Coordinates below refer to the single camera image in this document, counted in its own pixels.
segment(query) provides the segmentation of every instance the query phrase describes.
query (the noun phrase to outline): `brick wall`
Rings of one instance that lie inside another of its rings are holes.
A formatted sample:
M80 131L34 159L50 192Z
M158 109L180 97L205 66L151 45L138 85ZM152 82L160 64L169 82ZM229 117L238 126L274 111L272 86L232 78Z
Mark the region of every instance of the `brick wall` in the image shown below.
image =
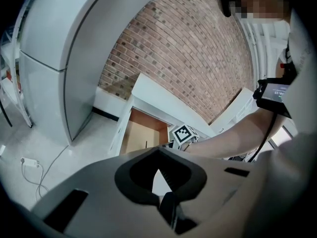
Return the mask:
M130 22L106 61L99 86L128 99L144 73L206 122L242 87L252 88L250 55L233 17L216 0L154 0Z

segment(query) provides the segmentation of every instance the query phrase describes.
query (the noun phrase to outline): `black slot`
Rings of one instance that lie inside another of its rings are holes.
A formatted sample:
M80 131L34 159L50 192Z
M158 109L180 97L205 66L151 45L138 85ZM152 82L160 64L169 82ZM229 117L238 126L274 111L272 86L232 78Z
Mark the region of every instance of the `black slot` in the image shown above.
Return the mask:
M247 177L249 174L249 171L242 170L242 169L235 169L235 168L226 168L225 172L241 176L241 177Z
M68 223L82 205L88 193L73 190L45 219L44 222L59 232L64 232Z

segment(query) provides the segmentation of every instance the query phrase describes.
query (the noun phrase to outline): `person's arm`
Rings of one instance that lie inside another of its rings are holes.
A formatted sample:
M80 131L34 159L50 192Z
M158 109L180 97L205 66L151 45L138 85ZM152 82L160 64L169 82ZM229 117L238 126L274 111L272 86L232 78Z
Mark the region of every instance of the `person's arm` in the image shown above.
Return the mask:
M276 77L283 76L279 60L276 67ZM222 134L199 143L191 144L186 152L215 158L228 158L250 152L262 143L272 120L273 112L258 109L246 116L236 125ZM284 122L283 116L278 115L268 137L276 134Z

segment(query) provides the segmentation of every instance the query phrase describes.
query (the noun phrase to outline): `white floor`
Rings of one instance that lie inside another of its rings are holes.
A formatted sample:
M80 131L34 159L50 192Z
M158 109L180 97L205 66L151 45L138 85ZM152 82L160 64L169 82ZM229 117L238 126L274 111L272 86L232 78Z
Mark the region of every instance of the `white floor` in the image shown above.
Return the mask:
M36 126L29 128L12 104L5 110L13 127L10 128L3 114L0 114L0 179L12 200L31 209L36 203L37 186L23 178L20 159L26 157L38 160L46 171L65 146L58 145L40 134ZM73 145L55 161L43 185L52 189L84 166L109 158L106 150L111 144L115 126L115 121L93 114ZM38 182L41 168L26 167L25 175L28 179Z

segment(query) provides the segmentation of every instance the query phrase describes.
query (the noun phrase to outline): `white shelf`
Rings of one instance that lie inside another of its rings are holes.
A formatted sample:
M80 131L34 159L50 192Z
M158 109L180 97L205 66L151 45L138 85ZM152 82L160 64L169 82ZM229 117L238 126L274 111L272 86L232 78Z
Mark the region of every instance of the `white shelf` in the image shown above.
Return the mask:
M11 51L12 51L12 43L6 43L1 46L1 55L6 62L10 66L10 57L11 57ZM15 59L18 59L20 57L20 43L16 43L15 47Z
M1 87L10 99L10 101L13 102L16 107L18 107L18 101L15 96L13 83L8 78L5 78L1 81Z

